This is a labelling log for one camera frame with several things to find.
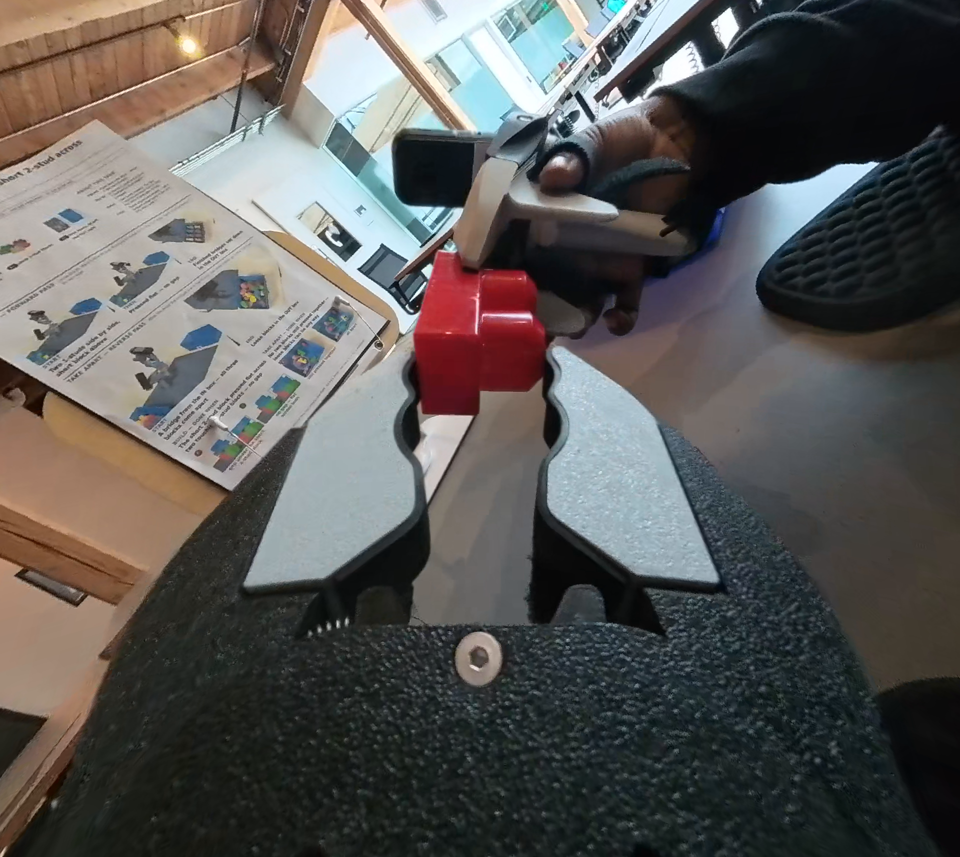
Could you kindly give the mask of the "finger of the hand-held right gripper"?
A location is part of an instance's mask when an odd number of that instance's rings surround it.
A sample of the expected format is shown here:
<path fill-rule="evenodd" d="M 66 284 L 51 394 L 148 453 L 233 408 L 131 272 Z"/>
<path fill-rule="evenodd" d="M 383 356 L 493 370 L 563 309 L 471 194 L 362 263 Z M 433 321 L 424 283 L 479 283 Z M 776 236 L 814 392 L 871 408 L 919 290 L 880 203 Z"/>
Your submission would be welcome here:
<path fill-rule="evenodd" d="M 420 420 L 414 455 L 421 466 L 427 503 L 447 476 L 474 420 L 474 415 L 433 415 Z"/>
<path fill-rule="evenodd" d="M 561 241 L 562 226 L 601 224 L 601 202 L 579 192 L 544 191 L 518 165 L 482 165 L 455 226 L 462 267 L 478 272 L 511 224 L 526 227 L 537 246 Z"/>

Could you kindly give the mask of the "black office chair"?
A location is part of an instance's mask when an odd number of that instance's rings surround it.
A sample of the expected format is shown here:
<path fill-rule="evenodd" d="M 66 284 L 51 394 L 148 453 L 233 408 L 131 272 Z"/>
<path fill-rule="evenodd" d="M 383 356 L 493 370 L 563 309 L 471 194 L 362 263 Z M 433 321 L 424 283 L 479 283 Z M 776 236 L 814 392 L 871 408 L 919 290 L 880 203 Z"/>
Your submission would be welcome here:
<path fill-rule="evenodd" d="M 359 273 L 383 289 L 408 315 L 417 315 L 422 308 L 428 277 L 423 270 L 403 271 L 405 258 L 387 245 L 376 251 L 359 266 Z"/>

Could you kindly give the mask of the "black perforated rubber pad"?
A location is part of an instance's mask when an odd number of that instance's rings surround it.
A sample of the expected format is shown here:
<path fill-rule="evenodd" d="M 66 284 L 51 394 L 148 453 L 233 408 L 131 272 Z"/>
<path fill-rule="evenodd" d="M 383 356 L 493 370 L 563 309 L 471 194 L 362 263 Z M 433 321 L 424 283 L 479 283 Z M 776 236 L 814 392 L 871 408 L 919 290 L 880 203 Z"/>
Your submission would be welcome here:
<path fill-rule="evenodd" d="M 938 127 L 866 173 L 774 252 L 755 291 L 771 314 L 854 334 L 958 304 L 958 133 Z"/>

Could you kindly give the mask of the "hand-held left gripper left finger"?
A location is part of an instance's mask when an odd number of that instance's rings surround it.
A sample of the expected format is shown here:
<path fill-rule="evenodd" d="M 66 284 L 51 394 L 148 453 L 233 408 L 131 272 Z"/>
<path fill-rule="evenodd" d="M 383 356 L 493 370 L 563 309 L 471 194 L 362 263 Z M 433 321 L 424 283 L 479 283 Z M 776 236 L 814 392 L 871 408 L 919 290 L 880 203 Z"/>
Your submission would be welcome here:
<path fill-rule="evenodd" d="M 411 344 L 306 422 L 243 589 L 251 595 L 409 587 L 430 554 Z"/>

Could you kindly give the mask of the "printed instruction sheet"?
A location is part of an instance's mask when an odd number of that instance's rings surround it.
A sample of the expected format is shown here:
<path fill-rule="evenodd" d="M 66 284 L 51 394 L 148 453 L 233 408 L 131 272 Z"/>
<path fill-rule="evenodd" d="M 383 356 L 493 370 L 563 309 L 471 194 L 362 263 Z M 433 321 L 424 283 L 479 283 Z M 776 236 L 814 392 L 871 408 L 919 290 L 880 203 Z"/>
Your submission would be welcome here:
<path fill-rule="evenodd" d="M 2 360 L 233 490 L 387 319 L 100 122 L 1 174 Z"/>

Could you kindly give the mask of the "red mega block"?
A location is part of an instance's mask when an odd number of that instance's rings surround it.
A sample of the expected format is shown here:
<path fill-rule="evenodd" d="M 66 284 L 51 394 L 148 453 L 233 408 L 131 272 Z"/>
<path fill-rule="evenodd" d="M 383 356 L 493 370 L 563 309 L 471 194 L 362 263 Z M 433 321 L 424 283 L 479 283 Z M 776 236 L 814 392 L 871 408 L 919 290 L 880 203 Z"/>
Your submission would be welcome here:
<path fill-rule="evenodd" d="M 545 373 L 538 291 L 521 270 L 463 267 L 440 251 L 414 327 L 419 406 L 428 417 L 474 417 L 483 393 L 526 393 Z"/>

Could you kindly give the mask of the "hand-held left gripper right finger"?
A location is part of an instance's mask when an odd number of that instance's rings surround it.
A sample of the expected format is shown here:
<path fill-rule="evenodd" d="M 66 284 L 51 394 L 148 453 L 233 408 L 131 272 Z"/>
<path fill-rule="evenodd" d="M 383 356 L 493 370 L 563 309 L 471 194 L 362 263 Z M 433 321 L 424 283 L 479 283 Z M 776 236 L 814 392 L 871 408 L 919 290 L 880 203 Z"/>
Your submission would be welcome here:
<path fill-rule="evenodd" d="M 722 589 L 702 527 L 651 411 L 565 347 L 545 358 L 534 561 L 571 583 Z"/>

